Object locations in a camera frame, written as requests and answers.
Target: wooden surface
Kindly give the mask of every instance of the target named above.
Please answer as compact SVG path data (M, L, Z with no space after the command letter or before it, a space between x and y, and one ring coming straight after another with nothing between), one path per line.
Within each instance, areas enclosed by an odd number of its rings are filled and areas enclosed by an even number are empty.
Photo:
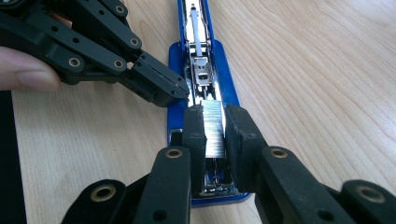
M126 1L144 49L167 63L177 3ZM396 193L396 2L209 1L241 102L270 145L322 183L375 182ZM121 85L14 91L30 223L59 223L103 178L125 184L165 147L165 109ZM191 211L191 223L259 223L254 202Z

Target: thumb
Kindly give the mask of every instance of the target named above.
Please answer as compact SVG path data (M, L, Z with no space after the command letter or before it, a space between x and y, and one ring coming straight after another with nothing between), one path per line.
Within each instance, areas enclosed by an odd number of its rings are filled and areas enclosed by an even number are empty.
M0 47L0 91L56 91L60 86L58 75L46 63L15 49Z

